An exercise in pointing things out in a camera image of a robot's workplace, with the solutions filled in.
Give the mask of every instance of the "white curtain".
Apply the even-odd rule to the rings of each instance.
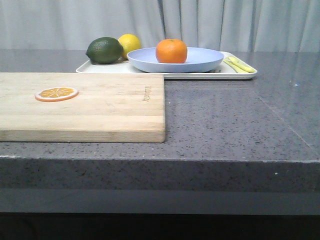
[[[142,47],[319,52],[320,0],[0,0],[1,49],[86,50],[136,34]]]

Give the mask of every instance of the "light blue bowl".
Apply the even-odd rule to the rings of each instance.
[[[185,63],[160,63],[156,48],[141,48],[127,54],[129,62],[147,73],[205,73],[219,66],[224,55],[212,49],[188,47]]]

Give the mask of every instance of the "yellow lemon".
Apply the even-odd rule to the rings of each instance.
[[[123,47],[122,57],[124,59],[128,59],[127,54],[133,50],[137,50],[141,48],[140,39],[131,33],[126,33],[119,37],[119,43]]]

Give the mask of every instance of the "yellow utensil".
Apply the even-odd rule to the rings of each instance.
[[[232,64],[236,65],[237,67],[241,68],[242,70],[246,71],[247,73],[254,73],[255,72],[255,70],[252,67],[240,63],[239,59],[234,56],[229,56],[229,60],[231,61]]]
[[[233,70],[235,70],[237,73],[239,74],[247,74],[248,72],[241,69],[240,67],[238,67],[237,65],[234,65],[230,60],[229,57],[226,57],[225,59],[223,59],[223,61],[228,64],[231,68],[233,68]]]

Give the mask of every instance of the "table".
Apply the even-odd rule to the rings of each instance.
[[[320,53],[232,53],[254,79],[165,81],[164,143],[0,142],[0,212],[319,215]],[[0,49],[1,72],[86,60]]]

